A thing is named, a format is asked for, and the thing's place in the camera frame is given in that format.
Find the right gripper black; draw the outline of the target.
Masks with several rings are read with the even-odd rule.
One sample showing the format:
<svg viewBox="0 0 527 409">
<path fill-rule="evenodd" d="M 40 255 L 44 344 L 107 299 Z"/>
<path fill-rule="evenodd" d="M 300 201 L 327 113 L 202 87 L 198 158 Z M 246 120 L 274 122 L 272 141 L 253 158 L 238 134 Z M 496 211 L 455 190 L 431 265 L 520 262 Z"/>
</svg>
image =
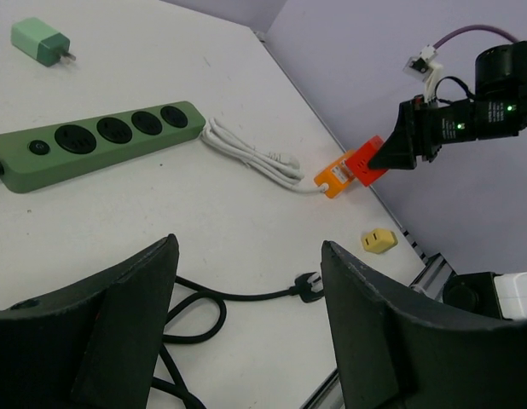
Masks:
<svg viewBox="0 0 527 409">
<path fill-rule="evenodd" d="M 369 160 L 371 170 L 414 170 L 417 157 L 433 161 L 442 145 L 478 138 L 479 101 L 464 99 L 438 107 L 415 103 L 399 105 L 397 122 L 389 138 Z"/>
</svg>

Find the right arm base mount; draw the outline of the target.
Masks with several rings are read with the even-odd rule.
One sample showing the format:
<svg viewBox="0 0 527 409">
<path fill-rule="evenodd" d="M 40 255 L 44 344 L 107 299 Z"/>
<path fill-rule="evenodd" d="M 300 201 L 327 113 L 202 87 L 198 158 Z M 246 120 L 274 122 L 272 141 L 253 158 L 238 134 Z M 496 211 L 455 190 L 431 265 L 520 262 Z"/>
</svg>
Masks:
<svg viewBox="0 0 527 409">
<path fill-rule="evenodd" d="M 457 275 L 443 288 L 443 303 L 499 320 L 527 319 L 527 272 Z"/>
</svg>

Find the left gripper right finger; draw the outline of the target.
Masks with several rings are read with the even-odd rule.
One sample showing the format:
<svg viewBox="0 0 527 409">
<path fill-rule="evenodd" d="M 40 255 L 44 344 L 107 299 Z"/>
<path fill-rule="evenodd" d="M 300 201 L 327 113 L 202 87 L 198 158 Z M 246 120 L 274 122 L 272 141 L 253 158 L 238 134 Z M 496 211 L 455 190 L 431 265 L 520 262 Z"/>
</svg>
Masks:
<svg viewBox="0 0 527 409">
<path fill-rule="evenodd" d="M 321 274 L 348 408 L 527 408 L 527 319 L 451 307 L 335 242 Z"/>
</svg>

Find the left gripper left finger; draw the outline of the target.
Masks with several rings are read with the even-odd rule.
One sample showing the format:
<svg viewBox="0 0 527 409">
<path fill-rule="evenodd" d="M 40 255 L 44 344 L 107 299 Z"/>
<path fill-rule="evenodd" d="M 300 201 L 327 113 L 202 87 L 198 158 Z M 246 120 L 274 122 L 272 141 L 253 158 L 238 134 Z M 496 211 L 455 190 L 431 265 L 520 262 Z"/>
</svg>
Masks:
<svg viewBox="0 0 527 409">
<path fill-rule="evenodd" d="M 168 235 L 0 311 L 0 408 L 143 408 L 178 259 Z"/>
</svg>

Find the red cube socket adapter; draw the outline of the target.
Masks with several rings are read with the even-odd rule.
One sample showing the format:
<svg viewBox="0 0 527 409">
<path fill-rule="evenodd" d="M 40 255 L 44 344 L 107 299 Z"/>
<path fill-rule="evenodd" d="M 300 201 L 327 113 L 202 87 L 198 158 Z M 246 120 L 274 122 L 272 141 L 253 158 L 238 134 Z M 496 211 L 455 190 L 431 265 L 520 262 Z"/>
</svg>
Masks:
<svg viewBox="0 0 527 409">
<path fill-rule="evenodd" d="M 387 169 L 373 170 L 368 166 L 369 161 L 375 156 L 383 144 L 384 141 L 378 135 L 375 135 L 345 161 L 345 166 L 349 169 L 350 173 L 364 187 L 370 186 L 387 172 Z"/>
</svg>

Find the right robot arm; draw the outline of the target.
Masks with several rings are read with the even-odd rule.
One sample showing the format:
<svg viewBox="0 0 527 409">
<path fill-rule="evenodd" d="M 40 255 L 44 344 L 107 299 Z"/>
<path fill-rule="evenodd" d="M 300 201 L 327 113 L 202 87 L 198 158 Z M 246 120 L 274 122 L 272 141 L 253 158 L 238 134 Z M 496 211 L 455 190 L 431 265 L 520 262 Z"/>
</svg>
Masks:
<svg viewBox="0 0 527 409">
<path fill-rule="evenodd" d="M 419 96 L 401 103 L 395 127 L 369 160 L 371 170 L 413 170 L 444 145 L 519 135 L 527 128 L 527 41 L 495 46 L 475 61 L 475 91 L 458 101 Z"/>
</svg>

